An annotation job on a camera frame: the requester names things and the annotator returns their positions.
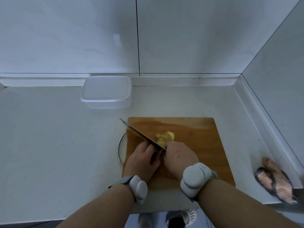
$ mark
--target ginger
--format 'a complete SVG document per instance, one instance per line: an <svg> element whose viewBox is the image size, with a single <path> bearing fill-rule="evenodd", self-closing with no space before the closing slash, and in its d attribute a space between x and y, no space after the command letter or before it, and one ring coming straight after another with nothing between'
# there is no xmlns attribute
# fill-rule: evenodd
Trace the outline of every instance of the ginger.
<svg viewBox="0 0 304 228"><path fill-rule="evenodd" d="M158 138L157 144L161 147L164 147L167 141L174 141L175 135L174 133L167 131L164 134L157 134L155 137Z"/></svg>

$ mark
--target knife blade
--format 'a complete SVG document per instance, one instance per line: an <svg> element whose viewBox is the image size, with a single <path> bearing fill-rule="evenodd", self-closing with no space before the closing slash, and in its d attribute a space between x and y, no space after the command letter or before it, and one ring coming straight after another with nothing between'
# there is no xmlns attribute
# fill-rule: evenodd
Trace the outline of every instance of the knife blade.
<svg viewBox="0 0 304 228"><path fill-rule="evenodd" d="M165 148L163 148L162 146L158 145L155 141L153 141L152 139L148 138L146 135L144 135L142 132L140 132L139 130L135 129L133 126L131 126L129 123L127 123L126 121L124 121L123 119L119 118L126 127L128 127L130 130L132 130L133 132L135 132L136 134L138 134L140 137L142 137L143 139L147 140L148 142L150 142L150 144L154 145L155 148L159 151L162 152L163 150L166 151Z"/></svg>

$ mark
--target forearm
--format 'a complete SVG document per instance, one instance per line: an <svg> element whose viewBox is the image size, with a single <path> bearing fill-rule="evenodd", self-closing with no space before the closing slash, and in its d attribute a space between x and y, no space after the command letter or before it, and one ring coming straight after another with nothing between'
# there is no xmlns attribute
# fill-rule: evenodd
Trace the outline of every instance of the forearm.
<svg viewBox="0 0 304 228"><path fill-rule="evenodd" d="M200 207L216 228L300 227L222 180L209 180L197 197Z"/></svg>
<svg viewBox="0 0 304 228"><path fill-rule="evenodd" d="M134 195L130 188L117 184L81 207L58 228L123 228L133 205Z"/></svg>

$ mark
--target plastic container lid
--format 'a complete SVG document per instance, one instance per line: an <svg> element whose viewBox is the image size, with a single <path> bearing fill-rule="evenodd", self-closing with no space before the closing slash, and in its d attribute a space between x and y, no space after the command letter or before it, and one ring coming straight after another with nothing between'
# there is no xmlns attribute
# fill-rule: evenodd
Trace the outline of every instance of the plastic container lid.
<svg viewBox="0 0 304 228"><path fill-rule="evenodd" d="M90 76L83 85L81 101L125 101L131 95L131 86L131 78L127 76Z"/></svg>

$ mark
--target shoe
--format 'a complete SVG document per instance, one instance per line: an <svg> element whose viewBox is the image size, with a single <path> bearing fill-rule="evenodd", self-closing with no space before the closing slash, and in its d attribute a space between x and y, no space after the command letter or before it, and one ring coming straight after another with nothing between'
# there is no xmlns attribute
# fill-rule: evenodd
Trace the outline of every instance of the shoe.
<svg viewBox="0 0 304 228"><path fill-rule="evenodd" d="M148 214L139 215L138 228L152 228L152 220Z"/></svg>
<svg viewBox="0 0 304 228"><path fill-rule="evenodd" d="M184 211L176 211L176 212L168 212L166 219L167 227L169 227L169 221L172 218L181 217L184 220L185 226L188 227L192 223L195 222L197 218L197 212L195 210L184 210Z"/></svg>

